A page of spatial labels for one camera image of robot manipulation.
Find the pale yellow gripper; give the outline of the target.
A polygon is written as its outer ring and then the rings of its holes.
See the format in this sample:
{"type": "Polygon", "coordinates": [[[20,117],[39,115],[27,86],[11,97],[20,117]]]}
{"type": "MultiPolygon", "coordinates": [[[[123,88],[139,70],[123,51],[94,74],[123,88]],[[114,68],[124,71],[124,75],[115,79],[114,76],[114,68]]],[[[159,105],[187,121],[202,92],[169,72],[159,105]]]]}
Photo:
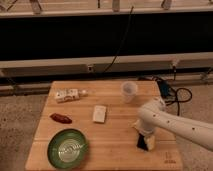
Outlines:
{"type": "Polygon", "coordinates": [[[148,150],[145,151],[151,151],[155,147],[155,128],[146,123],[145,121],[142,121],[138,119],[134,124],[133,127],[136,129],[138,134],[142,134],[144,136],[145,143],[147,145],[148,150]]]}

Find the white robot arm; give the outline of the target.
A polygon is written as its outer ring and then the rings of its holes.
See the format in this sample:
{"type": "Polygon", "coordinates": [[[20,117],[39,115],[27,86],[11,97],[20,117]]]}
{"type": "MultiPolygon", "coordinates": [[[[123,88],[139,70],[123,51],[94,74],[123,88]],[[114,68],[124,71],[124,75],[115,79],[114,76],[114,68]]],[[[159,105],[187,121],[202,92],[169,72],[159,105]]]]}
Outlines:
{"type": "Polygon", "coordinates": [[[149,137],[156,127],[160,127],[213,151],[213,124],[169,114],[165,107],[164,100],[159,97],[144,103],[138,110],[134,128],[144,137],[149,137]]]}

